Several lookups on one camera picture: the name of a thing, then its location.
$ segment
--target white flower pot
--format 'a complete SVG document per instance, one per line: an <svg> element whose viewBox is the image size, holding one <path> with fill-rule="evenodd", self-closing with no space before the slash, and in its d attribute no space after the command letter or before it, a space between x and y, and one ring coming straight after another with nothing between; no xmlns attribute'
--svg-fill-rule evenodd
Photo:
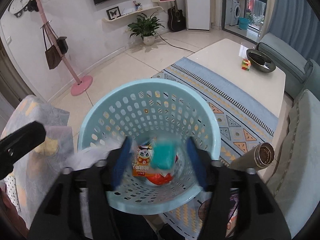
<svg viewBox="0 0 320 240"><path fill-rule="evenodd" d="M143 43L147 46L151 46L155 43L155 37L154 36L147 36L143 37Z"/></svg>

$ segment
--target rug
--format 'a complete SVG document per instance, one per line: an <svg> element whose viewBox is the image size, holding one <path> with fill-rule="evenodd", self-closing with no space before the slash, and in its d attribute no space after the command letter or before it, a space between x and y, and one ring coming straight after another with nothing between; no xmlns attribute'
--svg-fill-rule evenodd
<svg viewBox="0 0 320 240"><path fill-rule="evenodd" d="M211 70L184 57L152 78L186 85L208 103L220 127L219 159L226 166L256 145L271 143L278 118L250 95ZM187 204L160 216L187 239L196 239L202 227L200 207L210 197L211 193L200 192ZM236 212L232 219L236 221Z"/></svg>

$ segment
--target butterfly frame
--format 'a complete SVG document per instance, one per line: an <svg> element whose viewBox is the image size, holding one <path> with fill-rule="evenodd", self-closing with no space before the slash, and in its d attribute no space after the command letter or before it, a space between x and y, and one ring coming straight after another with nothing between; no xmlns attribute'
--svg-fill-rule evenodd
<svg viewBox="0 0 320 240"><path fill-rule="evenodd" d="M108 9L107 14L108 14L109 20L113 20L113 19L120 17L121 13L119 10L119 6Z"/></svg>

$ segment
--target window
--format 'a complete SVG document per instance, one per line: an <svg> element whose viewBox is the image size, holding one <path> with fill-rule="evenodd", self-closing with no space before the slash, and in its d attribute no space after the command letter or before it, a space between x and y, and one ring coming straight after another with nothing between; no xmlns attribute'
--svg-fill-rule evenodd
<svg viewBox="0 0 320 240"><path fill-rule="evenodd" d="M246 0L244 18L250 21L249 26L258 31L264 22L267 0Z"/></svg>

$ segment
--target white coffee table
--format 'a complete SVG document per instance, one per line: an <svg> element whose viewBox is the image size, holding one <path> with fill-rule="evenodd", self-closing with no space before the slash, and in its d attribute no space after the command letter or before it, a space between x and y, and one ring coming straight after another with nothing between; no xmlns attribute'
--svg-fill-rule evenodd
<svg viewBox="0 0 320 240"><path fill-rule="evenodd" d="M253 66L249 71L243 70L241 62L247 58L247 49L234 41L223 39L190 55L188 59L229 80L279 117L285 73L278 67L271 73L263 73Z"/></svg>

